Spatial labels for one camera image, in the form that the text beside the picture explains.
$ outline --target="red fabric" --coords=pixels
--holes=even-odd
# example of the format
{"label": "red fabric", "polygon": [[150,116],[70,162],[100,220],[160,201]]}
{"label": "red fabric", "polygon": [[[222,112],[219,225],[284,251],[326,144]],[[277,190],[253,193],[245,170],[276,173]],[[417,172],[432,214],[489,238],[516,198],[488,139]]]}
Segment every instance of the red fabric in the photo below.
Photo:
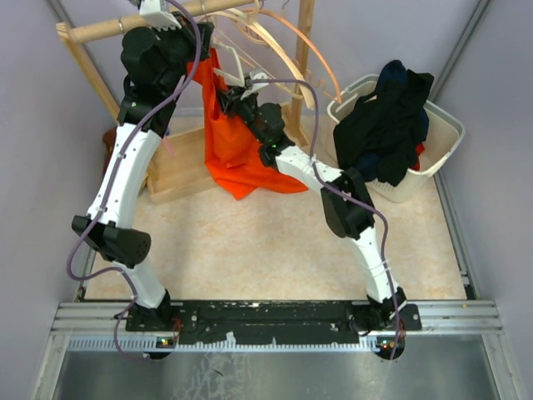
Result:
{"label": "red fabric", "polygon": [[[422,152],[426,150],[424,145],[420,143],[418,146],[416,146],[416,154],[419,156],[422,154]],[[414,169],[415,171],[420,171],[420,159],[416,160],[416,164],[411,167],[411,169]]]}
{"label": "red fabric", "polygon": [[307,188],[296,179],[264,167],[259,159],[260,143],[239,117],[223,114],[217,101],[217,88],[226,88],[214,74],[220,68],[217,52],[201,62],[194,80],[202,85],[206,166],[213,179],[237,200],[256,188],[278,193],[298,193]]}

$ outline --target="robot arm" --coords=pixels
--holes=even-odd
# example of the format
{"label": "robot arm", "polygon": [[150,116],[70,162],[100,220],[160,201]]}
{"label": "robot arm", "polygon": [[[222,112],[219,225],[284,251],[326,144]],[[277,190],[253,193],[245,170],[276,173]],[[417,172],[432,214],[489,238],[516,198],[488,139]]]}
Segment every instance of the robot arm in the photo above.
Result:
{"label": "robot arm", "polygon": [[[167,130],[177,98],[149,119],[134,137],[130,136],[154,107],[171,96],[187,74],[196,43],[187,20],[162,10],[159,0],[144,0],[139,7],[141,15],[159,29],[137,27],[122,40],[121,60],[127,76],[115,147],[94,202],[85,216],[74,217],[72,229],[81,235],[98,216],[86,243],[131,278],[137,290],[138,311],[152,320],[167,320],[170,296],[157,280],[148,257],[150,235],[132,229],[132,223],[148,163]],[[203,41],[201,60],[208,57],[213,28],[210,22],[199,24]],[[107,205],[101,209],[110,186]]]}
{"label": "robot arm", "polygon": [[[229,87],[227,92],[219,92],[222,110],[241,117],[262,144],[259,152],[263,165],[297,179],[321,195],[327,225],[339,238],[344,237],[350,243],[364,272],[368,299],[378,311],[382,323],[388,323],[396,315],[393,293],[398,310],[406,305],[406,296],[394,278],[391,288],[386,265],[379,252],[372,214],[322,186],[309,156],[284,133],[285,123],[278,104],[258,106],[256,92],[243,93],[247,93],[246,87]],[[373,207],[365,183],[355,168],[342,171],[320,161],[315,161],[315,166],[322,181]]]}

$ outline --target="beige floor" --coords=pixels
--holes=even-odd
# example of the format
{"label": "beige floor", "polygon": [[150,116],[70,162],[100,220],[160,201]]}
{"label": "beige floor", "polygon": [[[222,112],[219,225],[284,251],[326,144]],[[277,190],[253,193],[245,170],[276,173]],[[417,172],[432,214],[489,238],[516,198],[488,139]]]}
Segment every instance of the beige floor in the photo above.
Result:
{"label": "beige floor", "polygon": [[[434,181],[403,204],[372,197],[389,218],[386,255],[407,297],[465,298]],[[173,298],[365,298],[351,250],[329,231],[313,192],[256,190],[238,202],[216,187],[160,206],[144,192],[134,227],[152,235],[151,259]],[[94,268],[105,265],[98,258]],[[87,288],[87,298],[129,295],[113,274]]]}

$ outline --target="black metal base plate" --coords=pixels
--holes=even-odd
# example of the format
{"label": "black metal base plate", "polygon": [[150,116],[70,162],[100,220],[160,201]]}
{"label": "black metal base plate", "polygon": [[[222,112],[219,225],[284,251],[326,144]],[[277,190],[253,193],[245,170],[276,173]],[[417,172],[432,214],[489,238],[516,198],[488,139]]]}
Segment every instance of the black metal base plate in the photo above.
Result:
{"label": "black metal base plate", "polygon": [[[247,345],[359,343],[348,321],[371,308],[368,303],[349,301],[184,301],[172,302],[171,307],[172,318],[155,324],[130,312],[126,330],[172,332],[179,318],[180,344],[215,343],[228,335]],[[415,304],[407,304],[400,315],[406,331],[421,330]],[[394,327],[392,321],[386,330]]]}

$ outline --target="white laundry basket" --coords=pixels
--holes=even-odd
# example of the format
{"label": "white laundry basket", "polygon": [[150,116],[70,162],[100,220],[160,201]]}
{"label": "white laundry basket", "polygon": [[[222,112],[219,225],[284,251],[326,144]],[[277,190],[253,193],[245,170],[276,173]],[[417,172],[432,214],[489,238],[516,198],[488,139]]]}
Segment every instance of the white laundry basket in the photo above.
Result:
{"label": "white laundry basket", "polygon": [[[333,128],[353,110],[354,104],[360,96],[370,94],[374,90],[377,79],[377,75],[367,75],[359,79],[342,91],[341,104],[333,101],[327,107],[331,126],[326,142],[326,151],[335,159]],[[429,117],[430,126],[427,139],[424,142],[425,150],[419,156],[420,171],[409,168],[406,176],[396,187],[377,180],[369,183],[373,190],[395,203],[403,203],[421,188],[424,182],[442,167],[465,135],[464,125],[432,102],[426,102],[424,109]]]}

